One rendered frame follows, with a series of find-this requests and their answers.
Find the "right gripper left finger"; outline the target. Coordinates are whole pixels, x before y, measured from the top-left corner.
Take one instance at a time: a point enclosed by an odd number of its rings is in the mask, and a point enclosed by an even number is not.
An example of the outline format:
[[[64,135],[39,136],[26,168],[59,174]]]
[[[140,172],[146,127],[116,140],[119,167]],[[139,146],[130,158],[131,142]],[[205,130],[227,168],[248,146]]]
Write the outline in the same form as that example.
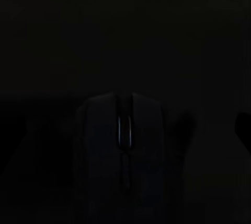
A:
[[[0,175],[27,133],[22,112],[0,118]]]

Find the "mouse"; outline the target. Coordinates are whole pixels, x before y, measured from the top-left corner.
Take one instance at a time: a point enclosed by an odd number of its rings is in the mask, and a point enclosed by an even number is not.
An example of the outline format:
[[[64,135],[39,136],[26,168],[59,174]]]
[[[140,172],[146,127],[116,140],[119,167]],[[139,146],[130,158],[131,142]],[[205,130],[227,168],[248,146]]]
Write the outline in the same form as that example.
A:
[[[184,163],[164,104],[115,92],[83,101],[73,153],[75,224],[177,224]]]

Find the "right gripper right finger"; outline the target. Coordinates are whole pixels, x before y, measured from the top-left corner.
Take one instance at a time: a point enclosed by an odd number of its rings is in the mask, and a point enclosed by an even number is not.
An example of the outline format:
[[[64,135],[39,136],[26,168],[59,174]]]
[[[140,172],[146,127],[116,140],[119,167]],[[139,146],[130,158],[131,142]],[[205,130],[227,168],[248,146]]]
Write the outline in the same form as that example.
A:
[[[240,112],[234,130],[251,154],[251,114]]]

